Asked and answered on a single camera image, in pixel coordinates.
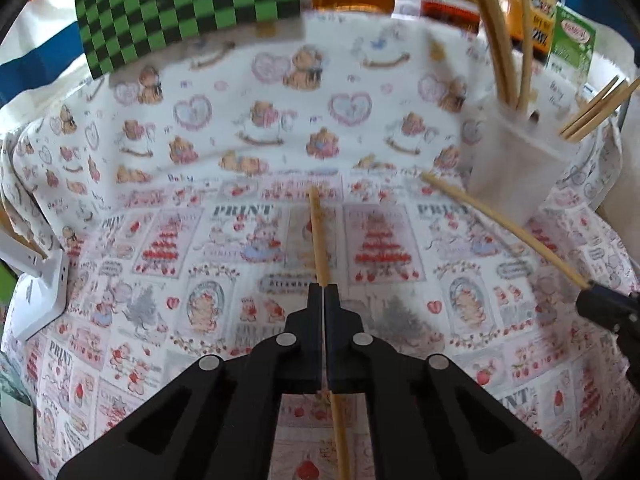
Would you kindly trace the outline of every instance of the bent wooden stick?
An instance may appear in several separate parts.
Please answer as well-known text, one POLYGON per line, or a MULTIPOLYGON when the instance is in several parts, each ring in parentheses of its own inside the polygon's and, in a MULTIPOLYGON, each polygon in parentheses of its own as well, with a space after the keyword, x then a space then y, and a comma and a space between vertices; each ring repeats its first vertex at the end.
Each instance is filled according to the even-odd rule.
POLYGON ((522 1, 522 72, 520 76, 520 95, 518 111, 527 111, 531 90, 531 63, 533 63, 533 16, 531 0, 522 1))
POLYGON ((527 233, 522 227, 514 224, 511 220, 505 218, 500 215, 500 213, 495 212, 489 206, 483 204, 478 199, 469 196, 460 188, 452 186, 451 184, 447 184, 444 180, 438 178, 434 174, 427 173, 423 171, 420 174, 420 178, 431 184, 436 189, 440 190, 446 195, 449 195, 452 199, 457 202, 462 202, 465 204, 469 204, 471 207, 478 209, 479 212, 488 216, 491 220, 496 222, 501 227, 510 231, 513 235, 518 237, 524 243, 526 243, 529 247, 531 247, 534 251, 536 251, 540 256, 548 260, 548 262, 553 265, 556 269, 562 272, 569 280, 575 283, 575 285, 579 286, 582 290, 586 290, 591 288, 589 282, 585 280, 578 272, 572 269, 564 260, 562 260, 559 256, 557 256, 553 251, 547 248, 544 244, 540 243, 536 240, 533 235, 527 233))

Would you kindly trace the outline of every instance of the metal screw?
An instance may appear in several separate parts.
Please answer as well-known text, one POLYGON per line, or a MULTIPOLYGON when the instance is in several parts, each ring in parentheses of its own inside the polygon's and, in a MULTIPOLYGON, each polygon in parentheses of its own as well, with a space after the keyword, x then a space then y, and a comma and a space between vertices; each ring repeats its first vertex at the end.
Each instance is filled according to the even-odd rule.
POLYGON ((373 336, 371 334, 367 334, 366 332, 358 332, 357 334, 353 335, 352 339, 353 342, 358 346, 369 346, 371 343, 373 343, 373 336))
POLYGON ((436 370, 444 370, 449 367, 449 360, 444 355, 436 354, 429 357, 429 366, 436 370))
POLYGON ((198 362, 198 365, 200 366, 200 369, 204 370, 206 372, 210 372, 212 370, 215 370, 216 368, 218 368, 219 364, 220 364, 220 359, 218 357, 216 357, 215 355, 205 355, 198 362))
POLYGON ((296 343, 298 338, 291 332, 283 332, 276 338, 276 343, 280 346, 291 346, 296 343))

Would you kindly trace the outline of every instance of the wooden stick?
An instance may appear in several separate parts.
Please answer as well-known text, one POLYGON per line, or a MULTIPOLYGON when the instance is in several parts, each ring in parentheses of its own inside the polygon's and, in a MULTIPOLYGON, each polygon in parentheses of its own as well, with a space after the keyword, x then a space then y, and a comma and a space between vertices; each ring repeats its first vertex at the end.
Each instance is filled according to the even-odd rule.
MULTIPOLYGON (((311 231, 314 242, 316 276, 318 277, 319 285, 326 287, 329 284, 331 276, 329 274, 329 263, 326 256, 320 195, 316 186, 312 186, 309 190, 309 203, 311 206, 311 231)), ((349 449, 347 447, 344 417, 342 416, 342 402, 340 397, 334 395, 333 392, 329 392, 329 402, 331 403, 331 414, 334 420, 335 449, 338 455, 338 478, 339 480, 350 480, 349 449)))
POLYGON ((636 91, 636 89, 640 86, 640 77, 636 79, 631 86, 625 88, 623 91, 617 92, 613 98, 611 98, 601 109, 601 111, 588 123, 586 123, 580 130, 575 132, 571 137, 569 137, 569 142, 580 142, 587 135, 589 135, 593 130, 595 130, 600 123, 607 119, 616 109, 627 99, 631 97, 631 94, 636 91))
POLYGON ((498 97, 514 108, 517 102, 516 78, 511 56, 511 40, 507 33, 498 0, 476 0, 484 19, 487 39, 494 59, 498 97))
POLYGON ((595 116, 597 116, 600 111, 607 105, 607 103, 611 102, 612 99, 616 97, 617 94, 624 91, 628 88, 629 84, 626 81, 623 81, 618 86, 616 86, 611 92, 605 95, 599 102, 593 105, 590 110, 585 112, 581 117, 578 118, 575 123, 571 124, 564 132, 562 132, 563 139, 569 139, 575 132, 580 130, 586 123, 591 121, 595 116))
POLYGON ((600 101, 602 101, 602 99, 604 98, 605 95, 607 95, 609 93, 609 90, 611 90, 613 88, 613 86, 618 82, 618 76, 615 76, 611 81, 609 81, 609 83, 602 89, 600 90, 600 92, 597 93, 596 97, 594 97, 591 101, 589 101, 587 104, 583 105, 580 107, 580 110, 578 110, 578 113, 575 114, 573 117, 571 117, 562 127, 562 130, 560 130, 560 135, 562 135, 562 133, 564 133, 564 131, 571 126, 572 124, 575 123, 575 121, 577 121, 578 119, 580 119, 585 113, 587 113, 589 110, 591 110, 596 104, 598 104, 600 101))
POLYGON ((507 229, 515 236, 517 236, 520 240, 526 243, 529 247, 531 247, 534 251, 536 251, 540 256, 545 258, 552 264, 556 269, 560 270, 569 280, 575 283, 575 285, 579 286, 582 290, 586 290, 591 288, 589 282, 585 280, 578 272, 573 270, 567 263, 565 263, 559 256, 554 254, 550 249, 548 249, 544 244, 540 243, 536 240, 533 235, 527 233, 523 228, 514 224, 511 220, 503 217, 499 213, 492 210, 489 206, 483 204, 479 200, 469 196, 461 189, 447 184, 442 179, 439 179, 434 174, 427 173, 423 171, 420 174, 420 178, 431 184, 433 187, 436 187, 438 190, 443 192, 446 195, 449 195, 454 200, 458 202, 463 202, 469 204, 471 207, 478 209, 481 213, 484 213, 491 220, 495 221, 501 227, 507 229))
POLYGON ((531 63, 533 63, 533 16, 531 0, 522 0, 522 70, 520 75, 520 95, 518 97, 518 111, 529 108, 529 93, 531 90, 531 63))

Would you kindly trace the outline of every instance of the green checkerboard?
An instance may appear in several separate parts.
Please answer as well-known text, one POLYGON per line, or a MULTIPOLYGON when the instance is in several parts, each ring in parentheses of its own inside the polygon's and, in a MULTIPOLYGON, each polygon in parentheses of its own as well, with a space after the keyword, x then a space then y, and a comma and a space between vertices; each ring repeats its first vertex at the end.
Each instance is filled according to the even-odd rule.
POLYGON ((76 0, 94 78, 171 43, 240 23, 300 14, 300 0, 76 0))

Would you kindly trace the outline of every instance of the blue stripe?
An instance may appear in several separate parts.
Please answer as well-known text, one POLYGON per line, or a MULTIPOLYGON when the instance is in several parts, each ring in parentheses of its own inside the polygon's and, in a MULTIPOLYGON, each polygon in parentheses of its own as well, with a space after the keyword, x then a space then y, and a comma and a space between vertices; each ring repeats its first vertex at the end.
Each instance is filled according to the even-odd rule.
POLYGON ((82 54, 77 23, 72 23, 22 57, 0 65, 0 107, 25 90, 53 83, 82 54))
POLYGON ((614 0, 564 0, 570 9, 594 22, 607 25, 625 38, 634 49, 640 46, 620 6, 614 0))

